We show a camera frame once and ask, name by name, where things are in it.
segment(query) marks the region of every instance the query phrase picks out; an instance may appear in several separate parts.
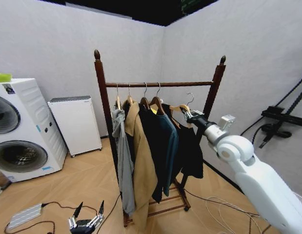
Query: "white cable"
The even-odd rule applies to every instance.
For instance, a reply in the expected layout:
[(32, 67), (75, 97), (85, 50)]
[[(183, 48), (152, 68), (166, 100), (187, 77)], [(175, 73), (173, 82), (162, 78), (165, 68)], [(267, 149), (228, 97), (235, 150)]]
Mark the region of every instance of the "white cable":
[(207, 206), (207, 202), (208, 202), (208, 201), (205, 201), (205, 206), (206, 206), (207, 212), (209, 213), (209, 215), (210, 215), (210, 216), (211, 216), (218, 224), (220, 224), (220, 225), (221, 225), (223, 228), (225, 228), (227, 231), (229, 231), (229, 232), (232, 233), (232, 234), (236, 234), (236, 232), (233, 231), (233, 229), (225, 222), (224, 218), (223, 218), (222, 215), (221, 215), (220, 207), (221, 207), (221, 205), (223, 205), (223, 204), (229, 205), (229, 206), (231, 206), (231, 207), (234, 207), (234, 208), (236, 208), (236, 209), (238, 209), (238, 210), (244, 212), (244, 214), (246, 214), (246, 215), (247, 215), (247, 216), (255, 223), (255, 225), (257, 226), (257, 228), (258, 228), (260, 234), (262, 233), (262, 232), (261, 232), (261, 229), (260, 229), (260, 227), (259, 227), (259, 225), (258, 225), (258, 223), (253, 219), (253, 217), (260, 217), (259, 215), (250, 215), (250, 214), (248, 214), (246, 211), (244, 211), (243, 209), (241, 209), (240, 207), (238, 207), (238, 206), (236, 206), (236, 205), (234, 205), (234, 204), (232, 204), (232, 203), (229, 203), (229, 202), (223, 200), (222, 198), (219, 198), (219, 197), (216, 197), (216, 196), (210, 196), (210, 197), (208, 197), (207, 199), (211, 199), (211, 198), (218, 199), (218, 200), (222, 201), (222, 203), (219, 204), (219, 206), (218, 206), (218, 213), (219, 213), (219, 216), (220, 216), (220, 218), (221, 218), (221, 220), (222, 220), (223, 223), (221, 223), (218, 219), (216, 219), (216, 218), (211, 214), (211, 212), (209, 211), (208, 206)]

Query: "clothes hanger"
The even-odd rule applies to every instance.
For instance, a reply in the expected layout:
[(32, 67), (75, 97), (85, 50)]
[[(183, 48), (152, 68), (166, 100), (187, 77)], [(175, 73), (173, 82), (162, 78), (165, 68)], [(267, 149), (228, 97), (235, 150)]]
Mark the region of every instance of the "clothes hanger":
[(158, 82), (159, 84), (159, 90), (157, 91), (156, 93), (156, 97), (153, 97), (152, 101), (149, 103), (149, 106), (153, 105), (153, 104), (156, 104), (157, 107), (158, 107), (158, 110), (157, 110), (157, 113), (159, 113), (161, 116), (165, 114), (165, 111), (164, 109), (162, 108), (161, 106), (161, 100), (160, 98), (158, 97), (158, 93), (159, 91), (161, 90), (161, 84)]
[(148, 102), (147, 98), (145, 97), (145, 92), (146, 92), (146, 90), (147, 90), (147, 85), (146, 85), (146, 83), (145, 83), (144, 97), (141, 98), (140, 104), (142, 104), (143, 106), (145, 106), (145, 108), (146, 108), (147, 110), (150, 110), (151, 108), (150, 108), (149, 102)]
[(120, 109), (121, 109), (121, 101), (120, 101), (120, 96), (118, 96), (118, 83), (117, 83), (117, 97), (116, 97), (116, 103), (117, 103), (117, 108), (120, 110)]
[[(192, 100), (190, 102), (188, 102), (186, 105), (182, 104), (182, 105), (179, 105), (179, 106), (169, 106), (169, 109), (171, 111), (171, 116), (173, 114), (173, 111), (182, 112), (182, 110), (185, 110), (186, 112), (191, 113), (191, 110), (190, 110), (190, 108), (189, 108), (188, 105), (189, 105), (189, 103), (191, 103), (191, 102), (194, 101), (194, 95), (193, 95), (193, 93), (187, 93), (187, 94), (191, 94), (192, 95)], [(172, 120), (180, 128), (179, 123), (177, 123), (173, 118), (172, 118)], [(192, 124), (191, 123), (187, 123), (187, 126), (188, 126), (188, 128), (192, 128)]]
[(182, 112), (181, 108), (183, 108), (185, 111), (191, 113), (190, 108), (188, 107), (188, 104), (194, 101), (194, 95), (193, 95), (193, 93), (187, 93), (187, 94), (192, 95), (192, 100), (190, 102), (188, 102), (186, 105), (182, 104), (182, 105), (179, 105), (179, 106), (169, 106), (169, 108), (171, 110), (171, 114), (173, 113), (173, 111)]
[(133, 104), (133, 100), (132, 100), (132, 97), (130, 96), (130, 83), (129, 83), (129, 86), (128, 86), (128, 90), (129, 90), (129, 95), (127, 97), (127, 101), (129, 103), (129, 105), (131, 106)]

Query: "washing machine door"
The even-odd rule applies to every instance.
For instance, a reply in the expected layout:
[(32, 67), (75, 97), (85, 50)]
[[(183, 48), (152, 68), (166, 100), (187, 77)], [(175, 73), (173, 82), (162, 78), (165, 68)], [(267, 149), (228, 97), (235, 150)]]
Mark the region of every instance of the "washing machine door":
[(22, 140), (0, 143), (0, 169), (8, 172), (31, 172), (41, 168), (48, 159), (39, 145)]
[(18, 110), (10, 102), (0, 97), (0, 134), (13, 131), (19, 124)]

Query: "clothes rack rail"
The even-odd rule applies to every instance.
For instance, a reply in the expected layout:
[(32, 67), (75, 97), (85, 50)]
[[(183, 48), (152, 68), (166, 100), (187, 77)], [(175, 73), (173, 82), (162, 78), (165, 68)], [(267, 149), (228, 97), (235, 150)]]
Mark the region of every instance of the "clothes rack rail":
[[(121, 88), (121, 87), (129, 87), (130, 88), (135, 88), (135, 87), (145, 87), (145, 83), (110, 83), (105, 81), (104, 77), (104, 71), (103, 71), (103, 64), (101, 62), (101, 56), (98, 50), (94, 51), (94, 57), (95, 57), (95, 69), (97, 73), (97, 79), (98, 79), (98, 84), (99, 84), (99, 89), (100, 89), (100, 94), (101, 94), (101, 100), (102, 100), (102, 105), (103, 105), (103, 111), (104, 111), (104, 116), (105, 116), (105, 121), (106, 121), (106, 126), (107, 126), (107, 131), (108, 131), (108, 136), (111, 144), (111, 150), (112, 150), (112, 155), (113, 155), (113, 161), (114, 161), (114, 166), (116, 170), (116, 175), (117, 175), (117, 162), (118, 162), (118, 156), (117, 156), (117, 147), (114, 138), (112, 137), (112, 132), (113, 132), (113, 125), (112, 125), (112, 117), (111, 117), (111, 110), (110, 110), (110, 104), (108, 101), (108, 95), (107, 95), (107, 88)], [(146, 83), (147, 87), (182, 87), (182, 86), (210, 86), (208, 96), (205, 102), (205, 106), (203, 109), (203, 113), (206, 119), (208, 119), (212, 106), (214, 104), (218, 88), (220, 86), (220, 82), (225, 70), (225, 56), (223, 56), (220, 60), (219, 65), (217, 65), (214, 77), (212, 81), (203, 81), (203, 82), (169, 82), (169, 83)], [(201, 141), (202, 137), (202, 130), (198, 129), (196, 133), (196, 137), (198, 142)], [(163, 198), (161, 201), (168, 201), (171, 199), (175, 198), (181, 198), (183, 201), (182, 205), (174, 206), (171, 208), (167, 208), (161, 211), (157, 212), (152, 212), (148, 214), (148, 217), (154, 216), (157, 214), (162, 214), (171, 210), (179, 209), (179, 208), (184, 208), (185, 211), (188, 211), (191, 207), (190, 203), (188, 202), (184, 187), (186, 184), (188, 176), (183, 175), (181, 183), (179, 183), (176, 179), (174, 181), (175, 187), (169, 188), (169, 190), (177, 189), (179, 192), (179, 195), (172, 196), (172, 197), (167, 197)], [(126, 227), (129, 222), (132, 220), (129, 219), (128, 215), (123, 211), (123, 224)]]

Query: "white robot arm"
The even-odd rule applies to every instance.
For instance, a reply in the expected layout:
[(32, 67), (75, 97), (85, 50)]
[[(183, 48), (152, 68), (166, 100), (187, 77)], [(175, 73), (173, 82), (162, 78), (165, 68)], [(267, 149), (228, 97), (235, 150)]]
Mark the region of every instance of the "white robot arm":
[(277, 172), (257, 158), (249, 140), (229, 136), (227, 128), (234, 119), (224, 116), (220, 126), (199, 118), (188, 122), (201, 127), (210, 146), (231, 166), (237, 184), (267, 222), (282, 234), (302, 234), (302, 203)]

